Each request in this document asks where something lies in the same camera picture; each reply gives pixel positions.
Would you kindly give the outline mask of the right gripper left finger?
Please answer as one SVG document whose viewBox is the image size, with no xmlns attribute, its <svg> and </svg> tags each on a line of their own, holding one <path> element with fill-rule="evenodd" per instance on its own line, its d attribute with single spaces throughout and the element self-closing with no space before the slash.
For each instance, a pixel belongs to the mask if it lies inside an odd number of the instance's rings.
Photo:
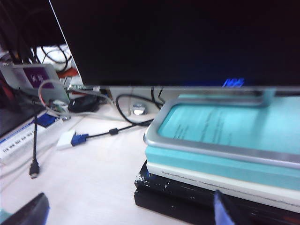
<svg viewBox="0 0 300 225">
<path fill-rule="evenodd" d="M 45 193 L 39 193 L 18 211 L 6 218 L 1 225 L 45 225 L 50 204 Z"/>
</svg>

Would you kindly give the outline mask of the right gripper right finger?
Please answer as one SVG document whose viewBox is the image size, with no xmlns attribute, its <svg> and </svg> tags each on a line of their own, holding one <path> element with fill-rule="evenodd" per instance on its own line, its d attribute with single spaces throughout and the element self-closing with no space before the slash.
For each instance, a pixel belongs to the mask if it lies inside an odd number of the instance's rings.
<svg viewBox="0 0 300 225">
<path fill-rule="evenodd" d="M 214 193 L 214 218 L 217 225 L 249 225 L 250 221 L 222 192 Z"/>
</svg>

